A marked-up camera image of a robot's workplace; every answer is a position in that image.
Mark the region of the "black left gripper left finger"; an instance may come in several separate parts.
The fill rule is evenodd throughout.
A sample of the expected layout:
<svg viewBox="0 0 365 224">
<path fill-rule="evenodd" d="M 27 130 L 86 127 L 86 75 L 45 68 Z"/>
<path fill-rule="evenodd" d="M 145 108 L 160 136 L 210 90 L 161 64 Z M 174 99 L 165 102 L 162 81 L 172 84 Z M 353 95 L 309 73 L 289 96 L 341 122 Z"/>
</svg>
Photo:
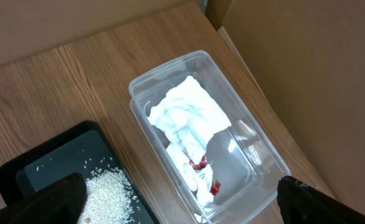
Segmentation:
<svg viewBox="0 0 365 224">
<path fill-rule="evenodd" d="M 81 174 L 74 172 L 0 209 L 0 224 L 76 223 L 85 202 L 85 181 Z"/>
</svg>

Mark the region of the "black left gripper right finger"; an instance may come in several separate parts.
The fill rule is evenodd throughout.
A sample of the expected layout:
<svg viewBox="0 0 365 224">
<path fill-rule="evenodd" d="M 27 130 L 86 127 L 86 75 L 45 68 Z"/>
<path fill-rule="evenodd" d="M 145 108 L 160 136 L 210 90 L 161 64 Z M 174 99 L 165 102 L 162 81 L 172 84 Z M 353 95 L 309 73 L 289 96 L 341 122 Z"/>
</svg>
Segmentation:
<svg viewBox="0 0 365 224">
<path fill-rule="evenodd" d="M 284 224 L 365 224 L 365 215 L 286 175 L 277 186 Z"/>
</svg>

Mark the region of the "red snack wrapper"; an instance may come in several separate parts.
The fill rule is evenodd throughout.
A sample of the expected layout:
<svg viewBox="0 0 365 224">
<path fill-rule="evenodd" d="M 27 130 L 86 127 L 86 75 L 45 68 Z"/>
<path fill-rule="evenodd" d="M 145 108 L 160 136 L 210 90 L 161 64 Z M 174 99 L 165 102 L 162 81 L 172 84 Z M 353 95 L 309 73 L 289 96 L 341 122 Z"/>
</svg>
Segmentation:
<svg viewBox="0 0 365 224">
<path fill-rule="evenodd" d="M 193 167 L 193 169 L 196 172 L 202 171 L 204 168 L 211 167 L 211 164 L 207 161 L 206 156 L 203 156 L 200 163 L 199 164 L 195 164 L 192 160 L 189 161 L 189 164 Z M 220 189 L 220 182 L 218 181 L 218 179 L 213 176 L 212 180 L 211 180 L 211 187 L 210 187 L 210 193 L 213 196 L 216 196 L 219 193 L 219 189 Z"/>
</svg>

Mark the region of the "white napkin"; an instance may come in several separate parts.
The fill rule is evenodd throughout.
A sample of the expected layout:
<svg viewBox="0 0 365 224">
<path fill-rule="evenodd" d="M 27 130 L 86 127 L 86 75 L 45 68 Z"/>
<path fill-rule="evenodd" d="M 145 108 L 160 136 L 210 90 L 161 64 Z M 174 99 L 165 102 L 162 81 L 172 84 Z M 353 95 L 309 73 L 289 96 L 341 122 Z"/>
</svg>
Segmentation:
<svg viewBox="0 0 365 224">
<path fill-rule="evenodd" d="M 231 126 L 225 112 L 196 79 L 188 76 L 150 109 L 147 119 L 169 140 L 166 152 L 199 205 L 211 203 L 214 177 L 206 150 L 216 133 Z"/>
</svg>

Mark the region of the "pile of white rice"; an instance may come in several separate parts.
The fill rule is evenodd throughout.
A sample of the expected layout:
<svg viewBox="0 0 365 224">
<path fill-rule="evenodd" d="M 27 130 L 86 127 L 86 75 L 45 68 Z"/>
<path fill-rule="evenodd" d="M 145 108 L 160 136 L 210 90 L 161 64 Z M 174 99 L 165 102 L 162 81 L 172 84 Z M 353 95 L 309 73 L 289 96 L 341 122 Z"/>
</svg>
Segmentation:
<svg viewBox="0 0 365 224">
<path fill-rule="evenodd" d="M 86 184 L 86 200 L 78 223 L 139 223 L 141 205 L 132 184 L 113 157 L 50 156 L 25 169 L 34 190 L 78 172 Z"/>
</svg>

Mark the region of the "black plastic tray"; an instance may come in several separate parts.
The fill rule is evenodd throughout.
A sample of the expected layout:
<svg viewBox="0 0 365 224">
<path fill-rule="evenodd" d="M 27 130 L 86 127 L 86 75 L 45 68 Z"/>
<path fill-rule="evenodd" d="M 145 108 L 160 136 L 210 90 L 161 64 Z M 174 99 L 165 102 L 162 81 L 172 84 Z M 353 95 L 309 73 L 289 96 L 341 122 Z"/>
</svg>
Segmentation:
<svg viewBox="0 0 365 224">
<path fill-rule="evenodd" d="M 116 164 L 121 166 L 122 171 L 132 184 L 132 188 L 139 199 L 142 210 L 142 213 L 137 216 L 139 223 L 159 222 L 159 219 L 155 216 L 136 184 L 130 178 L 127 170 L 114 153 L 104 132 L 94 121 L 79 123 L 64 133 L 3 164 L 0 167 L 0 194 L 6 203 L 6 207 L 20 202 L 41 190 L 34 190 L 25 169 L 40 159 L 50 156 L 66 156 L 67 158 L 88 156 L 113 157 Z"/>
</svg>

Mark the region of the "clear plastic bin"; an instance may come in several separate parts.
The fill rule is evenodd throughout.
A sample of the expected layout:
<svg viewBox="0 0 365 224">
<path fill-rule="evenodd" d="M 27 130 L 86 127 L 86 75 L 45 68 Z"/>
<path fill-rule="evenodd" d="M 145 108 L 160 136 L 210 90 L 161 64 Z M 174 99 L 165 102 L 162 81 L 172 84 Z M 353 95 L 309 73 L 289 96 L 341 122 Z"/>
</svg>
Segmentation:
<svg viewBox="0 0 365 224">
<path fill-rule="evenodd" d="M 207 146 L 207 159 L 220 192 L 204 207 L 167 154 L 168 139 L 147 119 L 151 108 L 189 76 L 231 122 Z M 194 223 L 249 223 L 276 198 L 278 182 L 290 170 L 207 52 L 197 50 L 155 67 L 133 79 L 129 93 L 132 112 Z"/>
</svg>

